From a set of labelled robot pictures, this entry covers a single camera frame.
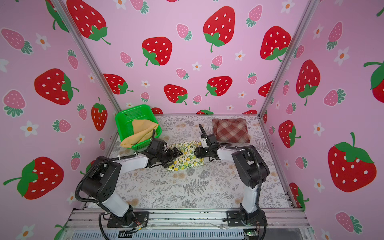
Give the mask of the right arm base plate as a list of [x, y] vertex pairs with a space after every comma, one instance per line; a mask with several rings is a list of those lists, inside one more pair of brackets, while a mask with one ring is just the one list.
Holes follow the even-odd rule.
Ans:
[[265, 227], [268, 225], [265, 213], [259, 210], [253, 213], [243, 210], [227, 211], [223, 222], [227, 222], [230, 227]]

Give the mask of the tan cloth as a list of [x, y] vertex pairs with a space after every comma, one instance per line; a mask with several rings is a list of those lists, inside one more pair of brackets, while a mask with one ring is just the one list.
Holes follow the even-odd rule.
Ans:
[[157, 130], [159, 124], [150, 120], [133, 120], [132, 122], [134, 134], [125, 138], [121, 142], [121, 147], [131, 148], [146, 140], [152, 138], [153, 130]]

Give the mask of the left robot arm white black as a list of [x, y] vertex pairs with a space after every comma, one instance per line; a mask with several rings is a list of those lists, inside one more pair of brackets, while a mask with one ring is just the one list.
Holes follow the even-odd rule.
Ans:
[[178, 148], [170, 149], [165, 141], [152, 136], [149, 146], [144, 151], [116, 158], [100, 156], [77, 185], [75, 198], [83, 203], [96, 204], [106, 214], [110, 214], [118, 225], [130, 227], [137, 220], [133, 207], [116, 191], [120, 175], [157, 166], [166, 169], [182, 155], [183, 152]]

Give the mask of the red plaid skirt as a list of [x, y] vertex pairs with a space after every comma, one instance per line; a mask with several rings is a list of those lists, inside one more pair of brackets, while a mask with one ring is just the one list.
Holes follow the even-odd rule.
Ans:
[[212, 119], [213, 132], [221, 143], [250, 143], [245, 119]]

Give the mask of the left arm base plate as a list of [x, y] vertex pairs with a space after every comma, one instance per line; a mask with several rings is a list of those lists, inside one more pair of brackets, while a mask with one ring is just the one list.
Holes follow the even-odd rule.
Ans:
[[123, 217], [110, 214], [107, 228], [145, 228], [148, 224], [150, 212], [127, 212]]

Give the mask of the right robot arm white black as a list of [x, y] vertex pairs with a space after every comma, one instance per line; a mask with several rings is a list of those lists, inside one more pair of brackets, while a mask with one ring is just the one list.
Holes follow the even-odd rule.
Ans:
[[257, 149], [252, 146], [231, 146], [228, 143], [219, 143], [215, 135], [208, 135], [202, 125], [201, 146], [196, 148], [194, 155], [197, 158], [212, 161], [227, 161], [235, 164], [238, 175], [244, 184], [244, 197], [240, 203], [240, 212], [237, 217], [228, 216], [226, 221], [240, 221], [245, 226], [268, 225], [265, 212], [261, 209], [259, 201], [262, 184], [270, 175], [270, 170]]

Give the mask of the yellow lemon print skirt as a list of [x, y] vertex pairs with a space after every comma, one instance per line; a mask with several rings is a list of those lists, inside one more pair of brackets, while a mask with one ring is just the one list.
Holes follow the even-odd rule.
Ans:
[[197, 141], [185, 142], [171, 145], [171, 148], [176, 147], [183, 154], [173, 160], [173, 164], [167, 167], [169, 171], [181, 171], [188, 168], [200, 167], [204, 165], [204, 159], [195, 156], [194, 151], [196, 148], [201, 147], [202, 144]]

